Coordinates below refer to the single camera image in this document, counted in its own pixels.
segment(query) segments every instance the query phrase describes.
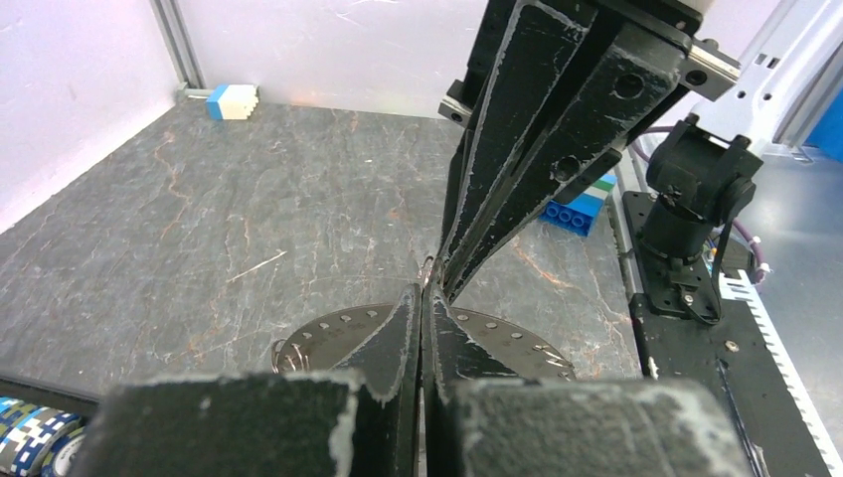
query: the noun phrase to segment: hole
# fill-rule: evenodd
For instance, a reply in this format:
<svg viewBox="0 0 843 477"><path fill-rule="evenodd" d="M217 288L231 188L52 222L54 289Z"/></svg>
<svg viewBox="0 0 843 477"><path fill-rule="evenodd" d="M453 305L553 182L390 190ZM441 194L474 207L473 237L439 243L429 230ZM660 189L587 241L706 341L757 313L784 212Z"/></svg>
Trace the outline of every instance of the hole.
<svg viewBox="0 0 843 477"><path fill-rule="evenodd" d="M623 75L614 82L614 93L622 99L632 99L644 90L644 80L638 75Z"/></svg>
<svg viewBox="0 0 843 477"><path fill-rule="evenodd" d="M688 74L685 75L685 81L692 86L699 86L705 84L708 80L709 76L706 75L706 72L700 70L693 70L692 72L688 72Z"/></svg>
<svg viewBox="0 0 843 477"><path fill-rule="evenodd" d="M565 182L571 179L574 174L577 174L578 171L580 171L580 161L574 156L568 156L556 161L551 172L553 173L554 179L559 182Z"/></svg>

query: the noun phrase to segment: black mounting plate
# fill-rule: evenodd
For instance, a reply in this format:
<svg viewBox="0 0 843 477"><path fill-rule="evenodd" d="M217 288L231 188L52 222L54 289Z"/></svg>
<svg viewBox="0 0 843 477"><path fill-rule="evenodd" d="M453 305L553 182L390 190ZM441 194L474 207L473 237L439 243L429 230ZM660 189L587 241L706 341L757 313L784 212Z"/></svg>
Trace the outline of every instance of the black mounting plate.
<svg viewBox="0 0 843 477"><path fill-rule="evenodd" d="M645 301L639 293L629 303L644 376L708 388L768 471L756 475L830 475L746 302L723 300L723 321L705 326L651 313Z"/></svg>
<svg viewBox="0 0 843 477"><path fill-rule="evenodd" d="M698 258L696 262L685 265L671 263L649 251L641 242L641 228L653 201L649 194L641 192L626 192L622 196L623 213L650 310L660 315L690 319L686 308L690 306L703 318L716 321L717 295L703 259ZM677 285L688 291L680 293ZM694 300L690 305L683 302L686 294Z"/></svg>

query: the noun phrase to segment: white scratch mark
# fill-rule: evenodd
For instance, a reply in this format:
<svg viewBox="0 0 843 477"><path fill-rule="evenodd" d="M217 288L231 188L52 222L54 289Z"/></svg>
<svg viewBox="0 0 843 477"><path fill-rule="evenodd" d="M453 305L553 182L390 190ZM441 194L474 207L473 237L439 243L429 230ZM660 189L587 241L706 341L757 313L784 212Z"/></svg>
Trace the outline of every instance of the white scratch mark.
<svg viewBox="0 0 843 477"><path fill-rule="evenodd" d="M419 75L416 75L416 74L414 74L414 73L412 73L412 72L408 72L407 70L402 70L401 68L399 68L399 67L397 67L397 66L395 66L395 65L389 65L389 64L387 64L387 68L391 68L391 69L393 69L393 70L395 70L395 71L397 71L397 72L399 72L399 73L403 73L403 74L407 75L408 77L415 78L416 80L423 80L423 78L422 78L422 77L420 77Z"/></svg>
<svg viewBox="0 0 843 477"><path fill-rule="evenodd" d="M351 13L351 12L346 12L346 13L335 12L337 18L339 18L340 20L345 20L346 22L351 23L352 25L357 25L358 27L363 28L363 25L361 25L361 24L355 22L354 20L348 18L349 13Z"/></svg>
<svg viewBox="0 0 843 477"><path fill-rule="evenodd" d="M386 43L387 45L389 45L389 46L391 46L391 47L395 47L395 48L397 48L397 49L399 49L399 50L403 50L403 51L405 51L405 52L407 52L407 53L412 53L412 52L413 52L413 50L411 50L411 49L409 49L409 48L405 47L404 45L401 45L401 44L398 44L398 43L395 43L395 42L391 42L391 41L389 41L389 40L384 40L384 43Z"/></svg>
<svg viewBox="0 0 843 477"><path fill-rule="evenodd" d="M279 258L283 257L283 256L287 253L287 251L286 251L286 250L284 250L284 251L281 251L281 250L276 250L276 251L278 252L278 255L276 255L276 256L274 256L274 257L272 257L272 258L269 258L269 259L267 259L267 260L264 260L264 261L262 261L261 263L258 263L257 265L255 265L255 266L253 266L252 268L250 268L250 269L248 269L248 270L244 271L243 273L239 273L239 274L237 274L237 275L235 275L235 276L233 276L233 277L229 278L228 280L226 280L226 283L231 283L231 282L233 282L233 281L237 280L238 278L240 278L241 276L243 276L243 275L245 275L245 274L247 274L247 273L252 273L253 271L257 270L258 268L261 268L262 266L266 265L267 263L272 263L272 262L274 262L274 261L278 260Z"/></svg>
<svg viewBox="0 0 843 477"><path fill-rule="evenodd" d="M647 360L647 368L650 370L650 376L654 380L658 380L658 366L656 366L656 360L652 356Z"/></svg>

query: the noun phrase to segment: blue lego brick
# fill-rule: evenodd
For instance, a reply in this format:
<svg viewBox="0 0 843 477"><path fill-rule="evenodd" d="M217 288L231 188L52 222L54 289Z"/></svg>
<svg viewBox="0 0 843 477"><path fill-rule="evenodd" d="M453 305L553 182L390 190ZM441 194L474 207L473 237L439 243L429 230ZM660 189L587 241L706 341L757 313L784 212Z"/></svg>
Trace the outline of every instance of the blue lego brick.
<svg viewBox="0 0 843 477"><path fill-rule="evenodd" d="M551 202L545 208L545 212L539 217L543 221L547 221L554 226L557 226L566 231L573 232L578 236L588 237L591 232L591 226L594 222L594 217L588 214L577 212L568 206L563 206L556 202Z"/></svg>
<svg viewBox="0 0 843 477"><path fill-rule="evenodd" d="M205 100L205 105L208 106L208 115L218 121L223 120L223 111L220 109L220 97L223 96L223 93L226 92L228 87L227 84L217 86L214 92Z"/></svg>
<svg viewBox="0 0 843 477"><path fill-rule="evenodd" d="M617 179L610 174L604 175L600 180L608 184L606 186L608 189L617 183ZM597 188L592 187L580 194L569 204L560 204L556 201L551 201L539 219L579 236L588 237L591 232L591 226L594 224L594 219L596 219L605 203L605 199L595 197L589 191L595 194L601 194L604 197L607 197L609 193L606 189L603 189L601 192Z"/></svg>

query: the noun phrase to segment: black cable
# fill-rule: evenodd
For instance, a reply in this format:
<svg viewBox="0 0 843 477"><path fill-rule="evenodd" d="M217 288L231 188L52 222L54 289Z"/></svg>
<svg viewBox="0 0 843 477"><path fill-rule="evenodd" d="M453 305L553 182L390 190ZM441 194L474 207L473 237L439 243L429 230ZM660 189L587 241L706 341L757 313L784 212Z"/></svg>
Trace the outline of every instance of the black cable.
<svg viewBox="0 0 843 477"><path fill-rule="evenodd" d="M706 326L714 326L723 320L723 298L720 296L720 271L723 268L723 257L726 254L726 245L729 244L729 236L732 234L732 221L728 221L723 225L723 230L720 232L717 242L717 252L714 254L714 262L712 263L712 286L714 287L715 296L715 315L716 319L710 320L697 313L691 304L685 302L685 294L688 293L684 288L679 286L680 303L685 307L685 311L691 315L698 322Z"/></svg>

